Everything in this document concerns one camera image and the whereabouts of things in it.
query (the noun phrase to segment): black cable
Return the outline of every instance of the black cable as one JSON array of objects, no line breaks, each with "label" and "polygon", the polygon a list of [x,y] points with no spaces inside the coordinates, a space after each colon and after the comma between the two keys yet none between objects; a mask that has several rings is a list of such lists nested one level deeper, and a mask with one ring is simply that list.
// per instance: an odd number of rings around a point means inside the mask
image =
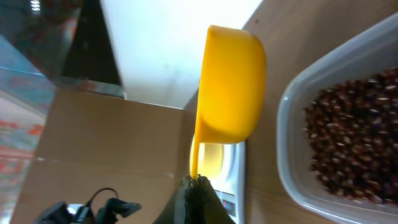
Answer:
[{"label": "black cable", "polygon": [[93,195],[93,196],[89,199],[89,201],[86,203],[86,206],[87,206],[87,207],[91,207],[91,203],[93,202],[94,198],[95,198],[100,192],[102,192],[102,191],[104,191],[104,190],[111,190],[111,191],[113,191],[114,194],[115,194],[115,196],[116,196],[116,198],[119,199],[119,194],[118,194],[118,192],[117,192],[115,189],[110,188],[110,187],[105,187],[105,188],[103,188],[103,189],[97,190],[97,192],[95,192],[94,195]]}]

